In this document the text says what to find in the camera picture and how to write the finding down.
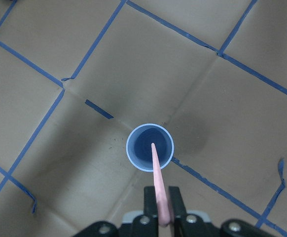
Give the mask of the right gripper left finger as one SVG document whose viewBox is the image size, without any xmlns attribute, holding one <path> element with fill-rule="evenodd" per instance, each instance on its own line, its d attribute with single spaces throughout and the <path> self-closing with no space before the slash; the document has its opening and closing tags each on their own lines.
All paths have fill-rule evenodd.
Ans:
<svg viewBox="0 0 287 237">
<path fill-rule="evenodd" d="M 144 187 L 143 193 L 143 226 L 145 227 L 147 237 L 157 237 L 159 236 L 159 232 L 155 188 L 153 186 Z"/>
</svg>

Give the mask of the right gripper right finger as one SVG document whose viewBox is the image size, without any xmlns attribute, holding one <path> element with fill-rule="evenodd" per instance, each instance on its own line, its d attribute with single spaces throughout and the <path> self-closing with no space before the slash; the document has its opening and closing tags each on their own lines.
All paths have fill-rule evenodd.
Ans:
<svg viewBox="0 0 287 237">
<path fill-rule="evenodd" d="M 187 211 L 179 187 L 169 186 L 172 233 L 175 237 L 188 237 Z"/>
</svg>

